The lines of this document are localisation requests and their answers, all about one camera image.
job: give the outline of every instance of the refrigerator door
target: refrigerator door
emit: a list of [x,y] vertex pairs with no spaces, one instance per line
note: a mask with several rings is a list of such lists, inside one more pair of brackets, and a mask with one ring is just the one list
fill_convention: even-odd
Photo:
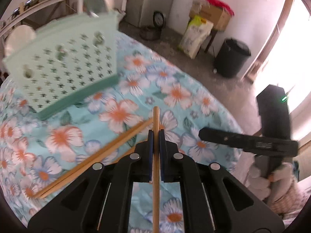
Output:
[[153,12],[158,10],[168,17],[173,0],[144,0],[139,26],[153,26]]
[[142,4],[144,0],[128,0],[126,4],[125,20],[138,27],[142,13]]

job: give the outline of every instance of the basket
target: basket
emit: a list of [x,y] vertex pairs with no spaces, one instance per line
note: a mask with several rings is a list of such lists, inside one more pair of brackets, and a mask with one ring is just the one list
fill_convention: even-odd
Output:
[[41,120],[118,82],[117,13],[85,14],[42,27],[8,58],[8,71]]

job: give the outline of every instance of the round black container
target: round black container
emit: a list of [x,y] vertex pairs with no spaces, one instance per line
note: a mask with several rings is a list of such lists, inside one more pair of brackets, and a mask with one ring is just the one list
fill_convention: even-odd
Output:
[[214,67],[223,77],[233,78],[251,55],[252,53],[245,43],[228,38],[225,39],[215,58]]

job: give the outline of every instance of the silver rivet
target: silver rivet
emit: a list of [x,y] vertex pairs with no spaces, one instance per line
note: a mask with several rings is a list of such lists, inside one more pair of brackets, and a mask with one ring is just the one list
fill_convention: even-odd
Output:
[[211,163],[211,169],[217,171],[220,169],[220,164],[218,163]]
[[139,157],[140,157],[139,154],[135,152],[130,155],[131,159],[139,159]]
[[183,155],[182,155],[181,153],[177,152],[177,153],[175,153],[175,154],[173,155],[173,157],[174,157],[175,159],[182,159],[182,158],[183,158]]
[[103,165],[101,163],[95,163],[92,167],[95,171],[97,171],[97,170],[102,169]]

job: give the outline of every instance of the cardboard box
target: cardboard box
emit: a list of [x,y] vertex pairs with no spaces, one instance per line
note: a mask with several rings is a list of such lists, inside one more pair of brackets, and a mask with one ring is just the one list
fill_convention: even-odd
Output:
[[189,17],[193,18],[199,15],[214,24],[213,29],[224,31],[231,19],[230,14],[222,8],[210,5],[205,0],[194,0],[189,13]]

